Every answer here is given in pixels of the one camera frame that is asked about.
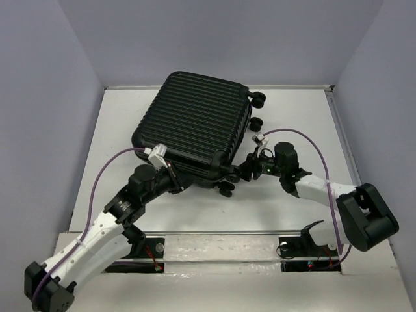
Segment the black hard-shell suitcase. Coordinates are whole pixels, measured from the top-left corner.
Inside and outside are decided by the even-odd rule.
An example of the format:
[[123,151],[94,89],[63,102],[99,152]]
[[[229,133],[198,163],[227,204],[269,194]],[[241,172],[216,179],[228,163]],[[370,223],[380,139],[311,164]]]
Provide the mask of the black hard-shell suitcase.
[[246,130],[258,132],[253,109],[266,96],[238,82],[187,71],[171,73],[134,130],[135,148],[166,146],[165,160],[195,184],[230,197],[239,182],[232,162]]

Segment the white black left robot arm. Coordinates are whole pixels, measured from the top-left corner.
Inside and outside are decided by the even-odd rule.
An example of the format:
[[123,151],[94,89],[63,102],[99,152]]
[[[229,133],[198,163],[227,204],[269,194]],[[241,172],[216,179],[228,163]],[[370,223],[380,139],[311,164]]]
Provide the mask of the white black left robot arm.
[[159,170],[148,164],[136,167],[97,218],[87,222],[88,229],[42,264],[34,261],[25,269],[24,294],[32,310],[67,311],[88,280],[127,255],[140,255],[146,235],[135,222],[146,204],[166,192],[183,192],[193,182],[172,164]]

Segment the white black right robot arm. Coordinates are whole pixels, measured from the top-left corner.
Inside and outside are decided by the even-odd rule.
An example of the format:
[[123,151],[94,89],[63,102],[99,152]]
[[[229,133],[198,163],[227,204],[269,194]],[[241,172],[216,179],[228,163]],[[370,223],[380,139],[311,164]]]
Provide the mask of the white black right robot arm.
[[399,231],[399,224],[378,189],[364,183],[342,185],[321,179],[300,167],[298,154],[288,142],[274,147],[273,156],[256,148],[239,165],[240,178],[257,180],[261,175],[279,178],[282,189],[296,198],[311,200],[337,211],[340,234],[308,233],[299,239],[299,247],[307,255],[317,253],[323,245],[349,244],[366,252]]

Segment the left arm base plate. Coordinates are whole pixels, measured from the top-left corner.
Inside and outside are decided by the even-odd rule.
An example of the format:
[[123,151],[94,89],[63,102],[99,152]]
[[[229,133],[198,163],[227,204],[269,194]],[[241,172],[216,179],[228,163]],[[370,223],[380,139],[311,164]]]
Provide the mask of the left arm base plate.
[[163,274],[165,238],[147,237],[141,249],[131,252],[108,266],[104,272],[113,274]]

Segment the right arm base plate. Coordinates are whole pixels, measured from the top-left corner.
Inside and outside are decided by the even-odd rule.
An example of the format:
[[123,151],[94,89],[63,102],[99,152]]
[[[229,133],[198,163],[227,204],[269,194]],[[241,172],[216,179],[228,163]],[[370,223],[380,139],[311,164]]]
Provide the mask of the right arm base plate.
[[327,245],[316,245],[310,231],[321,225],[319,220],[306,225],[297,236],[280,236],[276,254],[285,272],[339,272],[339,254]]

